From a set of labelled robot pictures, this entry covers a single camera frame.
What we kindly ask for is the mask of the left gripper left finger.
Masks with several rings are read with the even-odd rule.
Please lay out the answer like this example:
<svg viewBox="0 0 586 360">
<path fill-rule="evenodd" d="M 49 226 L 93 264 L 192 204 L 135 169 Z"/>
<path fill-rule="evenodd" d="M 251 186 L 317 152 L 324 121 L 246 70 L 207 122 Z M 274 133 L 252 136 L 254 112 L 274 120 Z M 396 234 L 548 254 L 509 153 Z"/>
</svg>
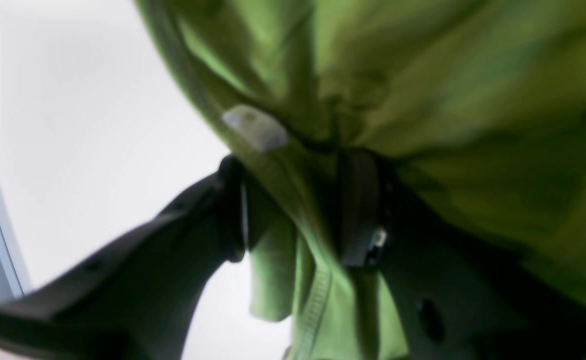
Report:
<svg viewBox="0 0 586 360">
<path fill-rule="evenodd" d="M 244 167 L 179 194 L 64 275 L 0 305 L 0 349 L 40 360 L 179 360 L 207 281 L 245 253 Z"/>
</svg>

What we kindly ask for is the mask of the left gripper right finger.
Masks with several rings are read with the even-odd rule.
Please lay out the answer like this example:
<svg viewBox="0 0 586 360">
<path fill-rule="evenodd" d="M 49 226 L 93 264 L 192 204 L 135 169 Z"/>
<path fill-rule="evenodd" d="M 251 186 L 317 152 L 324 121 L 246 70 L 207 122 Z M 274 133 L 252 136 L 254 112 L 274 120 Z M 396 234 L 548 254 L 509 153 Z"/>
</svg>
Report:
<svg viewBox="0 0 586 360">
<path fill-rule="evenodd" d="M 339 260 L 377 271 L 412 360 L 586 360 L 586 307 L 444 221 L 391 165 L 338 155 Z"/>
</svg>

